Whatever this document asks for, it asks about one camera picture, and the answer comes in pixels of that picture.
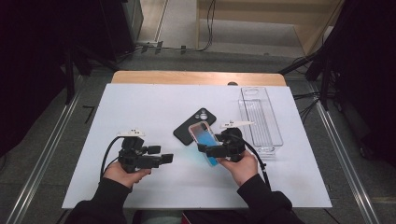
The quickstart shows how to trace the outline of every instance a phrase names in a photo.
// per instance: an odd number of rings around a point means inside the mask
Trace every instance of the black stand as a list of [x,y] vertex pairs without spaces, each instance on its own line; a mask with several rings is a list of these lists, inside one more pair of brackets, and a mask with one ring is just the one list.
[[298,60],[296,63],[278,72],[279,74],[285,76],[287,73],[294,71],[295,69],[307,63],[312,62],[308,70],[306,71],[305,78],[308,81],[315,81],[320,73],[323,72],[319,100],[321,101],[322,105],[326,110],[328,110],[326,99],[329,89],[330,76],[332,73],[331,59],[335,55],[334,52],[339,45],[338,42],[342,41],[340,39],[340,34],[343,32],[347,20],[351,16],[354,9],[357,7],[358,3],[359,1],[352,0],[346,1],[344,3],[337,23],[334,25],[332,32],[329,34],[329,37],[326,39],[320,49],[318,49],[315,53]]
[[82,46],[76,45],[68,45],[65,48],[65,76],[66,76],[66,88],[67,88],[67,97],[66,104],[68,105],[73,96],[75,95],[75,83],[74,83],[74,72],[73,72],[73,63],[76,65],[76,68],[83,76],[89,76],[92,67],[87,61],[87,57],[96,60],[103,66],[111,69],[113,72],[117,72],[120,69],[113,63],[103,59],[102,57],[96,55],[89,49],[86,49]]

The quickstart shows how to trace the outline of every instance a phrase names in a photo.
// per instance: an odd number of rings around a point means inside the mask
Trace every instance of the hand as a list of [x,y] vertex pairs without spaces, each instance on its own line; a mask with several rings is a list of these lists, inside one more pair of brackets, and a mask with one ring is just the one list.
[[247,180],[256,175],[258,165],[256,158],[247,150],[242,154],[242,160],[238,162],[228,161],[224,158],[218,158],[218,162],[223,165],[233,175],[233,180],[241,187]]
[[149,174],[151,174],[151,169],[141,169],[134,173],[128,174],[122,169],[120,162],[116,161],[107,167],[103,177],[117,181],[130,189],[133,184],[139,183],[139,181],[145,175]]

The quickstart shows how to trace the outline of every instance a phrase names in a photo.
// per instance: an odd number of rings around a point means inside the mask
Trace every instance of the blue phone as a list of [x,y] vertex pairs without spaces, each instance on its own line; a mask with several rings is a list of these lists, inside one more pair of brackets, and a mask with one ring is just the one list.
[[[209,124],[206,121],[200,121],[198,123],[192,124],[189,127],[189,132],[191,134],[192,139],[196,143],[207,145],[209,147],[219,145],[218,139],[213,134]],[[203,154],[210,166],[215,166],[219,164],[215,158],[207,157],[205,153]]]

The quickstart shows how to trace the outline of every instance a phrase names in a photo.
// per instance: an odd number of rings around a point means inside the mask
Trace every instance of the metal rail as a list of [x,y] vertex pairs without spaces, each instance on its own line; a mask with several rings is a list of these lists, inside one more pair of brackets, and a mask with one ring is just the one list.
[[[315,83],[309,82],[309,86],[312,91],[318,91]],[[352,161],[350,160],[347,150],[341,140],[340,135],[335,129],[334,123],[332,122],[332,117],[329,111],[326,111],[321,103],[317,103],[318,112],[322,118],[323,124],[326,128],[328,135],[332,141],[335,154],[340,161],[341,167],[346,175],[346,180],[352,190],[355,197],[356,203],[361,210],[361,214],[366,223],[380,223],[378,216],[375,213],[373,205],[371,203],[370,197],[367,195],[366,189],[361,183],[361,180],[356,172]]]
[[59,117],[50,137],[45,145],[40,158],[35,164],[35,168],[33,172],[30,174],[28,180],[22,188],[20,196],[18,197],[17,202],[12,209],[11,214],[8,217],[7,224],[9,223],[21,223],[24,215],[26,214],[27,209],[29,208],[30,202],[33,200],[35,196],[35,192],[40,184],[40,181],[47,170],[47,167],[50,163],[52,155],[55,152],[56,147],[58,146],[59,140],[64,133],[64,128],[66,127],[68,121],[70,120],[71,115],[73,114],[74,108],[76,107],[78,98],[81,93],[81,87],[85,83],[85,79],[82,76],[78,77],[77,80],[77,91],[69,105],[64,107],[64,110]]

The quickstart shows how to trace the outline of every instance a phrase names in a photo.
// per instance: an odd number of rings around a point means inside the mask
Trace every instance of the person's left hand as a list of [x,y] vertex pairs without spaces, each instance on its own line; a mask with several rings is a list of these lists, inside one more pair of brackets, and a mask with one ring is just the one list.
[[151,169],[141,169],[128,174],[122,169],[120,162],[116,161],[107,167],[103,177],[117,181],[130,189],[133,184],[139,183],[144,176],[149,174],[151,174]]

